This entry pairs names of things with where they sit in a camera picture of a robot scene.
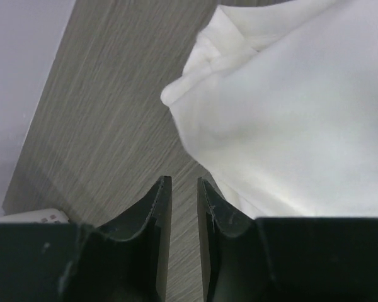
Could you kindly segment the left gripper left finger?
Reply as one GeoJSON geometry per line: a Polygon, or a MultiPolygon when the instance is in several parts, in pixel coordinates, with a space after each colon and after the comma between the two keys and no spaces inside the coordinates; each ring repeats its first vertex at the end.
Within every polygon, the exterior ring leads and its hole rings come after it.
{"type": "Polygon", "coordinates": [[[172,180],[102,226],[0,222],[0,301],[164,301],[172,180]]]}

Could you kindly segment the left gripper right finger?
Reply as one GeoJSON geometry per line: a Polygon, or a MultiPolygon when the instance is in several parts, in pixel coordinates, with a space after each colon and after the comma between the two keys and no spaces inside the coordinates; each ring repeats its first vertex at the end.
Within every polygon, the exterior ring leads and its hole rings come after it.
{"type": "Polygon", "coordinates": [[[197,183],[205,301],[378,301],[378,218],[251,219],[197,183]]]}

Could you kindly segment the white t shirt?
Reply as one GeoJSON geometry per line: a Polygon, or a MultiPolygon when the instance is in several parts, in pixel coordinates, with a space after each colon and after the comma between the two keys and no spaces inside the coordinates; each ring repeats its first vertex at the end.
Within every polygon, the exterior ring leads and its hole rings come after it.
{"type": "Polygon", "coordinates": [[[378,1],[220,5],[161,101],[248,216],[378,217],[378,1]]]}

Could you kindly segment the white plastic basket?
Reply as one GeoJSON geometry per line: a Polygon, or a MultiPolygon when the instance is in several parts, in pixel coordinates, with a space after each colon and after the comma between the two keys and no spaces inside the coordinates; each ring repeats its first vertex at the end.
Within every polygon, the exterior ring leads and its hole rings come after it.
{"type": "Polygon", "coordinates": [[[67,215],[55,208],[0,217],[0,223],[69,223],[67,215]]]}

